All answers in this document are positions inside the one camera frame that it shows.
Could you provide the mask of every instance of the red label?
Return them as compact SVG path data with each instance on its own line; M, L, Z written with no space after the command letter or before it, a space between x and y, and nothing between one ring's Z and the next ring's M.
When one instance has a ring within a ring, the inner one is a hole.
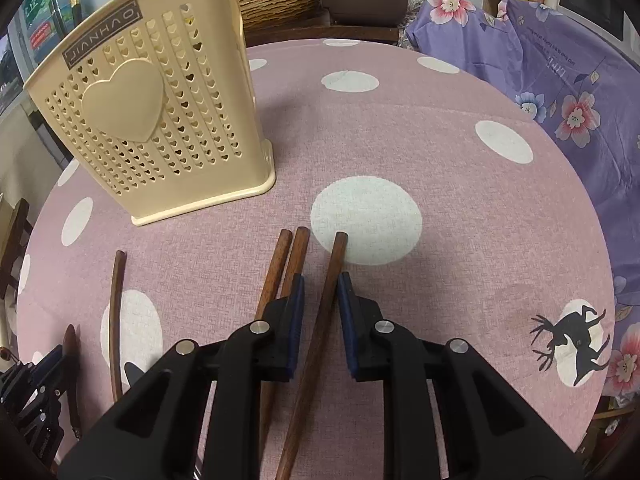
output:
M43 22L31 35L31 48L37 48L51 34L51 24L49 20Z

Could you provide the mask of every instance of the purple floral cloth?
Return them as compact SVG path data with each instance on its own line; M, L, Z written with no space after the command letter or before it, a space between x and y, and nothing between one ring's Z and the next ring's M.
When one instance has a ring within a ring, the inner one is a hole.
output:
M487 81L555 140L607 242L616 329L604 394L640 391L640 72L599 36L542 4L426 0L406 29L416 50Z

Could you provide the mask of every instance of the woven basket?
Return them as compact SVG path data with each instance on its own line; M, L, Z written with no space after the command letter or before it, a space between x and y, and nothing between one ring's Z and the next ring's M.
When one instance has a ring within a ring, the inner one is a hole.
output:
M136 225L274 183L238 0L111 0L24 87Z
M316 12L319 0L239 0L244 30L300 20Z

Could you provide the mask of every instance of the metal bolt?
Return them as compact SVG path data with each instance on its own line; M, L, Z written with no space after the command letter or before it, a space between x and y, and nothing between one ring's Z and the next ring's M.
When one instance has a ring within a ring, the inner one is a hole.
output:
M375 324L376 331L380 332L381 334L389 334L393 332L395 328L396 326L393 323L391 323L388 319L380 320Z
M449 343L449 348L451 348L451 350L456 354L464 354L469 350L469 343L464 339L454 339Z
M190 339L183 339L175 346L175 351L180 355L187 355L193 352L196 345Z
M270 328L269 323L261 319L254 321L249 325L249 330L254 334L264 334L265 332L268 332Z

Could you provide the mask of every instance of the polka dot tablecloth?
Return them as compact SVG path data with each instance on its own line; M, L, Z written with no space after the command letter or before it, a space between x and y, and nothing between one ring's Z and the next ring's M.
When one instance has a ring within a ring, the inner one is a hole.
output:
M606 377L614 295L598 219L554 143L491 86L415 52L308 40L248 54L273 189L135 227L70 164L24 260L21 357L37 360L68 323L77 327L89 426L111 405L116 250L127 252L122 363L146 370L181 338L206 344L251 321L280 229L308 225L302 361L328 251L344 230L359 295L420 338L467 339L575 449ZM280 390L264 478L274 476L296 388ZM60 455L73 444L67 417L64 408ZM294 478L379 477L382 384L351 380L339 316L307 428Z

